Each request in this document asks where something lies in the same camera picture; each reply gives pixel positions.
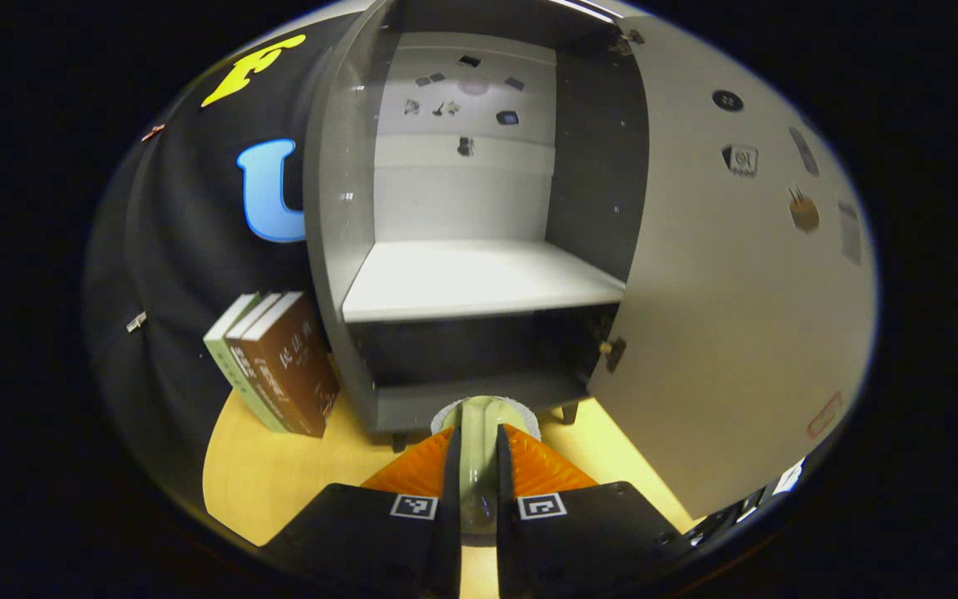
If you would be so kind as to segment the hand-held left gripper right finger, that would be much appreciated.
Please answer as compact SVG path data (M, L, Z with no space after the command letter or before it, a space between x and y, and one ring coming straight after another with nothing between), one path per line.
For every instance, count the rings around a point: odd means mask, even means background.
M524 429L499 425L496 463L502 598L625 598L694 550L634 485L597 484Z

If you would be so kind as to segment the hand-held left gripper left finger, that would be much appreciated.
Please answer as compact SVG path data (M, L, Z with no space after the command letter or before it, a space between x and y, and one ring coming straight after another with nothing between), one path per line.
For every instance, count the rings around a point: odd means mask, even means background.
M329 484L261 554L304 598L457 598L462 518L455 426L361 485Z

